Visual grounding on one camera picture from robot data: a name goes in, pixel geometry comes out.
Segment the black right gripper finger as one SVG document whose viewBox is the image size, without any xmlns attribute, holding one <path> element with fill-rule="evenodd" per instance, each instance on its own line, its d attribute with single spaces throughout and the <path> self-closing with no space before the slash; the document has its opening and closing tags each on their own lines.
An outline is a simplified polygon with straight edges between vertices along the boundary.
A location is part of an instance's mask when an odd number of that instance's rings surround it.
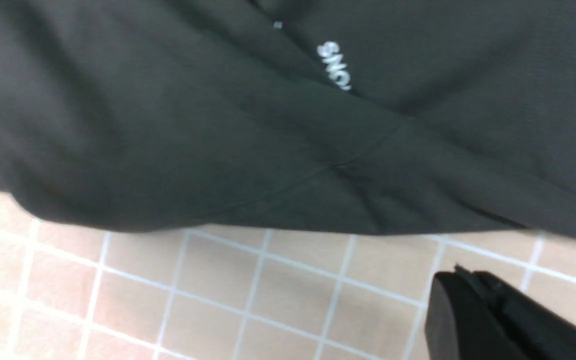
<svg viewBox="0 0 576 360">
<path fill-rule="evenodd" d="M 434 274 L 424 334 L 432 360 L 576 360 L 576 325 L 460 265 Z"/>
</svg>

